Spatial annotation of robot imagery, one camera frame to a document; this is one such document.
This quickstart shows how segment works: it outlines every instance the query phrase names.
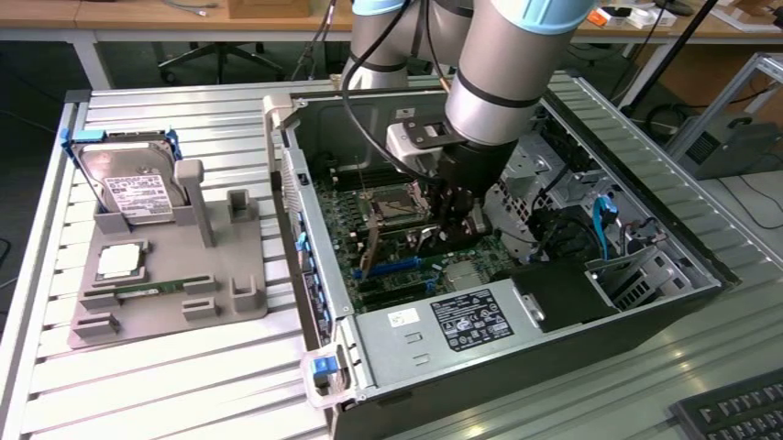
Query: office chair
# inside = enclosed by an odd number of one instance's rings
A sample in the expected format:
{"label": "office chair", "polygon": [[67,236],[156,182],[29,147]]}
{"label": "office chair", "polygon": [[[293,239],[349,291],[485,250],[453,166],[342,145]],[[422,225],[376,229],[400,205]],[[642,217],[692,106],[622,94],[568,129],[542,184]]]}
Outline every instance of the office chair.
{"label": "office chair", "polygon": [[160,70],[160,79],[164,83],[173,84],[176,82],[176,75],[169,70],[170,67],[178,66],[190,60],[214,54],[217,58],[217,84],[222,83],[222,68],[226,62],[229,62],[229,55],[242,58],[256,63],[258,66],[274,71],[274,80],[282,81],[285,78],[285,74],[282,73],[282,67],[280,67],[277,63],[258,55],[264,53],[262,43],[256,43],[257,53],[249,53],[241,50],[238,46],[241,46],[242,44],[244,43],[240,42],[210,43],[202,47],[198,47],[198,43],[189,43],[190,51],[185,52],[182,55],[180,55],[176,58],[172,58],[170,60],[158,62],[157,69]]}

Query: white sticker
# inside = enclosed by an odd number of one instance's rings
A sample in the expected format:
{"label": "white sticker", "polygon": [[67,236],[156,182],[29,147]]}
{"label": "white sticker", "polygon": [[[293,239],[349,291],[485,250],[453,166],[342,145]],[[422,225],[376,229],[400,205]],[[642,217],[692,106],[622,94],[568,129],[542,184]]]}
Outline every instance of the white sticker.
{"label": "white sticker", "polygon": [[413,117],[414,115],[416,115],[414,108],[397,108],[393,117],[396,119],[408,119],[409,117]]}
{"label": "white sticker", "polygon": [[392,327],[413,324],[418,322],[416,309],[404,309],[398,312],[389,313],[389,323]]}
{"label": "white sticker", "polygon": [[170,200],[157,174],[106,177],[110,196],[125,217],[170,214]]}

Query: robotic arm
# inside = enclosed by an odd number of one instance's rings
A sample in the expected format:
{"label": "robotic arm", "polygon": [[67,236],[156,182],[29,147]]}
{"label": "robotic arm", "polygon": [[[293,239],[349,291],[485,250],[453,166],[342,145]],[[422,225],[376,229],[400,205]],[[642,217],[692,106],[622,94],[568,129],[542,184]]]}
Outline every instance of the robotic arm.
{"label": "robotic arm", "polygon": [[[424,185],[422,192],[444,228],[449,224],[461,228],[476,202],[496,183],[573,30],[594,3],[354,1],[344,87],[406,86],[406,58],[434,61],[424,24],[426,14],[437,60],[458,64],[445,118],[412,118],[390,125],[385,146],[408,168],[437,179],[438,184]],[[404,6],[409,7],[396,18]],[[353,69],[394,19],[398,21],[382,43]]]}

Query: hard drive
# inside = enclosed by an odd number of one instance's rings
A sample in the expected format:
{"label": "hard drive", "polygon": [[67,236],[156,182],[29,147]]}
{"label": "hard drive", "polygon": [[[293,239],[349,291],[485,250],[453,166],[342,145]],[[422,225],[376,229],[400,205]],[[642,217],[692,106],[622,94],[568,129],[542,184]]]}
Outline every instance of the hard drive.
{"label": "hard drive", "polygon": [[67,154],[93,185],[101,209],[121,213],[130,225],[173,220],[172,208],[186,204],[173,180],[176,137],[154,133],[79,132]]}

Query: hard drive label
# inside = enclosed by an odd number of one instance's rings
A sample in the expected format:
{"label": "hard drive label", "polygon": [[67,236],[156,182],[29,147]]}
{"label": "hard drive label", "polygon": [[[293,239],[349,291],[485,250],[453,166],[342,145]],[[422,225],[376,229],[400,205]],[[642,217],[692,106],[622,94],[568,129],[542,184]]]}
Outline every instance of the hard drive label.
{"label": "hard drive label", "polygon": [[169,195],[158,175],[106,177],[103,182],[125,217],[170,214]]}
{"label": "hard drive label", "polygon": [[430,302],[449,348],[462,351],[513,335],[488,289]]}

